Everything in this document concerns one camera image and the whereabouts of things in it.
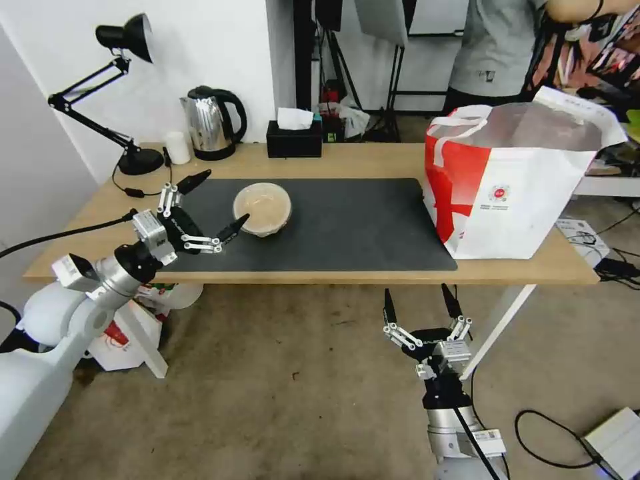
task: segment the tissue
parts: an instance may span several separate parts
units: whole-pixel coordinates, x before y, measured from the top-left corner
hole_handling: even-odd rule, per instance
[[[313,122],[313,112],[278,108],[278,128],[282,130],[306,130]]]

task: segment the lamp shade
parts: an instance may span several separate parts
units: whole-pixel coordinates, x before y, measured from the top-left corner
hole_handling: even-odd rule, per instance
[[[149,63],[153,62],[149,53],[151,26],[144,13],[131,17],[124,27],[99,25],[95,29],[95,37],[103,47],[129,50],[136,57]]]

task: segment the desk lamp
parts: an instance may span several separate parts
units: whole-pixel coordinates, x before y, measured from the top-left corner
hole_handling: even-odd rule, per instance
[[[95,29],[95,36],[98,43],[108,48],[115,58],[109,62],[108,65],[74,83],[69,88],[51,95],[49,97],[49,105],[124,148],[118,166],[120,171],[125,175],[142,175],[152,172],[163,164],[163,158],[160,152],[151,149],[141,149],[135,144],[132,137],[103,127],[73,109],[75,103],[128,74],[131,59],[124,55],[124,50],[129,50],[136,57],[152,63],[148,47],[151,43],[149,20],[144,13],[139,13],[130,18],[124,27],[114,27],[110,25],[98,26]],[[116,68],[119,70],[119,73],[94,87],[80,88],[80,86],[110,68]]]

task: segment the bag handle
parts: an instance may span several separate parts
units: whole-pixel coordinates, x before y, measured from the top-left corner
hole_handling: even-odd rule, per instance
[[[431,121],[431,126],[427,130],[427,135],[432,135],[440,127],[463,127],[465,125],[471,126],[470,129],[465,130],[458,135],[452,135],[450,137],[441,137],[435,142],[435,148],[433,149],[433,164],[436,167],[444,167],[445,160],[442,156],[442,148],[449,140],[458,138],[470,137],[482,127],[487,124],[487,119],[482,117],[475,118],[459,118],[459,117],[436,117]]]

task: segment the black desk mat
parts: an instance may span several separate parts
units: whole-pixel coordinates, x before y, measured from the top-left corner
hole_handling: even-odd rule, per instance
[[[220,254],[182,254],[170,271],[456,270],[416,179],[210,179],[183,208],[205,235],[233,221],[233,200],[260,181],[284,188],[291,218],[280,232],[246,232]]]

